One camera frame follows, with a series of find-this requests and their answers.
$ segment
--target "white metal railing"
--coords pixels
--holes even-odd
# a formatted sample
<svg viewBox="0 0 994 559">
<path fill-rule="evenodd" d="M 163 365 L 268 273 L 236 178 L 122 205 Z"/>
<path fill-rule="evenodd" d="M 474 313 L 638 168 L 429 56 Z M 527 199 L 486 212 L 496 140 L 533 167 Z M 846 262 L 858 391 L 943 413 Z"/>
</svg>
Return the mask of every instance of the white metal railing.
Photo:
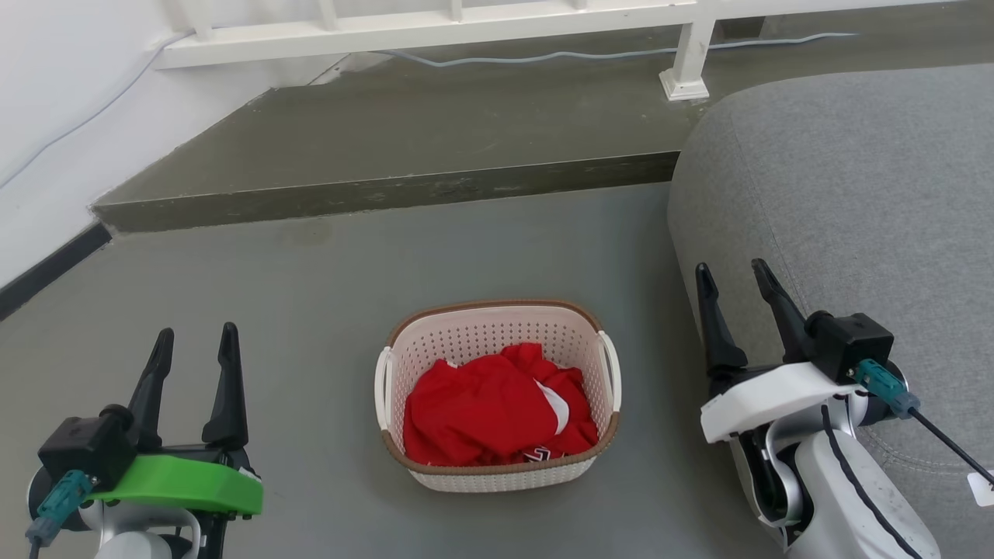
<svg viewBox="0 0 994 559">
<path fill-rule="evenodd" d="M 444 11 L 339 17 L 314 0 L 321 20 L 214 28 L 211 0 L 180 0 L 195 35 L 167 47 L 157 67 L 183 68 L 315 55 L 386 51 L 682 25 L 673 68 L 660 74 L 671 100 L 701 98 L 701 70 L 716 20 L 926 4 L 950 0 L 546 0 Z"/>
</svg>

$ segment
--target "cable connector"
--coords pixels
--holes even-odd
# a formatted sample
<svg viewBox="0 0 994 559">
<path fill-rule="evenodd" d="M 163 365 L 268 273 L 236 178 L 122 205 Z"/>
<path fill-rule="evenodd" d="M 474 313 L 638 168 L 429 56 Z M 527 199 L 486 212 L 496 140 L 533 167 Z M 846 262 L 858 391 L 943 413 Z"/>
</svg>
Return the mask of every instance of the cable connector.
<svg viewBox="0 0 994 559">
<path fill-rule="evenodd" d="M 901 419 L 910 418 L 910 409 L 921 406 L 921 400 L 905 388 L 901 379 L 873 359 L 860 361 L 853 373 L 856 382 L 886 402 Z"/>
<path fill-rule="evenodd" d="M 52 545 L 66 519 L 80 508 L 92 492 L 93 482 L 89 476 L 78 469 L 68 471 L 38 507 L 38 518 L 24 534 L 28 541 L 39 547 Z"/>
</svg>

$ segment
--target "white basket handle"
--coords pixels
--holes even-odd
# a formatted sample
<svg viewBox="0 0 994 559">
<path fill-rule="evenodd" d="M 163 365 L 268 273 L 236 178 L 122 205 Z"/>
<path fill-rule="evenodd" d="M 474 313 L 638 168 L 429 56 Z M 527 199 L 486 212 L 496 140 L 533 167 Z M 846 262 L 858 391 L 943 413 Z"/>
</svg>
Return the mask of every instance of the white basket handle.
<svg viewBox="0 0 994 559">
<path fill-rule="evenodd" d="M 621 365 L 618 364 L 618 352 L 614 349 L 614 342 L 611 341 L 603 330 L 597 333 L 600 336 L 600 343 L 604 346 L 604 355 L 607 356 L 607 366 L 611 370 L 611 397 L 613 398 L 612 410 L 621 411 Z"/>
<path fill-rule="evenodd" d="M 380 424 L 380 430 L 386 431 L 390 428 L 390 395 L 387 394 L 387 376 L 393 376 L 391 366 L 391 348 L 388 345 L 380 352 L 380 358 L 376 361 L 376 378 L 373 381 L 373 399 L 376 401 L 376 420 Z"/>
</svg>

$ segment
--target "basket rim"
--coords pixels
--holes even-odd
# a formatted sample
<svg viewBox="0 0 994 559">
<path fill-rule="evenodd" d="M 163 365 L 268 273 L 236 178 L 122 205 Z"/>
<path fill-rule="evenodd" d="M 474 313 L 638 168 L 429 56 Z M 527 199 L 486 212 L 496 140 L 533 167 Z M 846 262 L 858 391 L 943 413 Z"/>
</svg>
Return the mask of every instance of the basket rim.
<svg viewBox="0 0 994 559">
<path fill-rule="evenodd" d="M 594 459 L 606 451 L 607 447 L 611 445 L 611 442 L 614 440 L 614 435 L 617 433 L 620 416 L 620 412 L 611 413 L 611 420 L 607 424 L 607 430 L 604 431 L 604 436 L 600 438 L 600 441 L 597 441 L 596 445 L 584 453 L 544 462 L 528 462 L 524 464 L 509 464 L 505 466 L 426 466 L 411 460 L 407 455 L 402 453 L 401 449 L 399 449 L 397 444 L 394 443 L 394 438 L 390 435 L 390 430 L 382 430 L 380 431 L 380 435 L 383 437 L 383 442 L 387 445 L 387 451 L 390 452 L 392 457 L 394 457 L 394 460 L 415 473 L 422 473 L 424 475 L 502 475 L 509 473 L 521 473 L 525 471 L 552 469 L 560 466 L 571 466 Z"/>
<path fill-rule="evenodd" d="M 422 318 L 428 318 L 429 316 L 434 316 L 436 314 L 445 314 L 447 312 L 455 312 L 457 310 L 472 310 L 476 308 L 495 308 L 502 306 L 556 306 L 559 308 L 565 308 L 571 310 L 576 314 L 579 314 L 587 322 L 593 326 L 593 331 L 600 332 L 603 328 L 600 326 L 600 322 L 583 307 L 573 304 L 568 301 L 559 299 L 483 299 L 461 302 L 456 304 L 447 304 L 444 306 L 437 306 L 430 308 L 428 310 L 423 310 L 412 314 L 406 318 L 403 322 L 394 328 L 391 332 L 390 337 L 387 338 L 387 345 L 394 347 L 397 343 L 397 338 L 400 337 L 401 333 L 411 324 L 421 320 Z"/>
</svg>

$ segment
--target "gray floor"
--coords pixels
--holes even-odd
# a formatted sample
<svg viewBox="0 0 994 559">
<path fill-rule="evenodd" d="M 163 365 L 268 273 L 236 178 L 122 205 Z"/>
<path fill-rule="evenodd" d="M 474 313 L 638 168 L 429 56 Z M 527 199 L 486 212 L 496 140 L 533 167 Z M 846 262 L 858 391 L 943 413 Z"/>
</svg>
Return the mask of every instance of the gray floor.
<svg viewBox="0 0 994 559">
<path fill-rule="evenodd" d="M 265 511 L 228 556 L 779 557 L 731 458 L 704 444 L 706 383 L 666 225 L 668 185 L 136 235 L 0 323 L 0 556 L 21 557 L 34 453 L 68 415 L 130 396 L 157 331 L 176 329 L 161 434 L 210 413 L 221 325 L 242 333 L 248 451 Z M 418 485 L 378 436 L 376 357 L 406 315 L 490 297 L 560 297 L 620 355 L 612 447 L 575 482 L 498 495 Z M 89 556 L 67 533 L 46 559 Z"/>
<path fill-rule="evenodd" d="M 300 207 L 291 191 L 305 185 L 326 185 L 333 197 L 348 181 L 679 150 L 707 108 L 731 93 L 803 76 L 994 62 L 992 29 L 989 0 L 769 18 L 765 39 L 859 36 L 712 52 L 705 101 L 666 100 L 657 75 L 672 55 L 447 69 L 391 60 L 261 97 L 107 195 L 97 211 L 115 225 L 113 210 L 168 209 L 197 197 L 204 206 L 182 212 L 217 216 L 213 224 L 239 213 L 247 221 L 259 208 L 282 217 Z M 435 60 L 616 53 L 673 47 L 678 35 L 665 27 L 416 52 Z M 389 203 L 393 194 L 369 195 Z"/>
</svg>

